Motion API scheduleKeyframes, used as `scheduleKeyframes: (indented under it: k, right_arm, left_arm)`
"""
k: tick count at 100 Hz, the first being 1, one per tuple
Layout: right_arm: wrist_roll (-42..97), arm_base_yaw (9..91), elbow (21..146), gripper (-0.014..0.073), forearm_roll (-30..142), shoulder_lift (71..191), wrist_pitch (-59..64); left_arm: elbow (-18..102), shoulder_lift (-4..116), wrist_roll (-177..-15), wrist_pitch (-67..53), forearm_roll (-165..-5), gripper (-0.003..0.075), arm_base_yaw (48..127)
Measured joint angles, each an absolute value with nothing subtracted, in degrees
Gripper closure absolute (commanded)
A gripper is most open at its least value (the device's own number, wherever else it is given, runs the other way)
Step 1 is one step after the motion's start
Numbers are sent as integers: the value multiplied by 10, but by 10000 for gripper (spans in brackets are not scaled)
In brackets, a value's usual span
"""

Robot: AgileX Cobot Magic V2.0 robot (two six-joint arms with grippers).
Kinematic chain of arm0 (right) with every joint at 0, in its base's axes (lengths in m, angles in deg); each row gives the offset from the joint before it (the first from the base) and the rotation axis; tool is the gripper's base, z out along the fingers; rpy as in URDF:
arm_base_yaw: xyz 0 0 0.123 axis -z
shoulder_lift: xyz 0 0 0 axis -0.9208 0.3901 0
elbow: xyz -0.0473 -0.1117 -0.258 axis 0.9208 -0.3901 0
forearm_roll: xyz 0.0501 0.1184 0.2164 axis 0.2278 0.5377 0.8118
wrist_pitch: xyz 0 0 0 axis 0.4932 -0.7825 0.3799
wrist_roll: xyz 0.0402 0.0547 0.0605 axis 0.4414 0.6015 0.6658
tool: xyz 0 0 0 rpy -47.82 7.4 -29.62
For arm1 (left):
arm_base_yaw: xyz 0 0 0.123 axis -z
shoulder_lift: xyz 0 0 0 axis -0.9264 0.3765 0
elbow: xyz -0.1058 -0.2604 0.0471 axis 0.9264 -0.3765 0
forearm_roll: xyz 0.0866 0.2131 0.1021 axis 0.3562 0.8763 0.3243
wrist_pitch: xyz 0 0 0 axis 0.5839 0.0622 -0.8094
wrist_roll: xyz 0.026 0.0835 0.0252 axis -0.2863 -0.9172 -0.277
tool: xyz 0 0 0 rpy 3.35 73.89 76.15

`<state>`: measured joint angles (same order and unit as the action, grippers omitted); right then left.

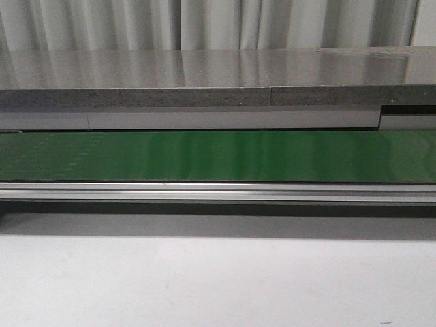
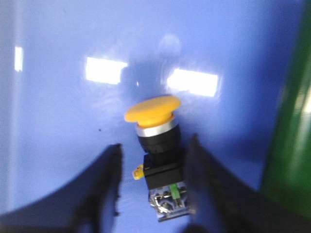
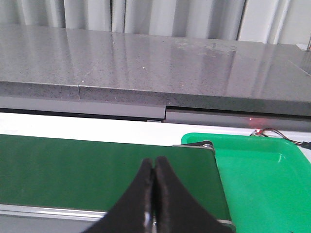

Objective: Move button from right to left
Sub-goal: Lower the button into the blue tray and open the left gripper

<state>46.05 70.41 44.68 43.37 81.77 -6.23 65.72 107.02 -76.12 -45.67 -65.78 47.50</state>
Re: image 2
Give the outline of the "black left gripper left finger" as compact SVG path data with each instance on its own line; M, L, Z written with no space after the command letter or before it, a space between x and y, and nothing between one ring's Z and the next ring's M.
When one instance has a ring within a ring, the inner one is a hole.
M118 215L121 144L107 147L71 182L0 216L2 233L110 233Z

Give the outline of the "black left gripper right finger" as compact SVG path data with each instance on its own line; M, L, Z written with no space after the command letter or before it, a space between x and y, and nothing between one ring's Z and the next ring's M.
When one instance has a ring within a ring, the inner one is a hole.
M309 233L311 221L239 180L194 134L185 161L191 222L205 233Z

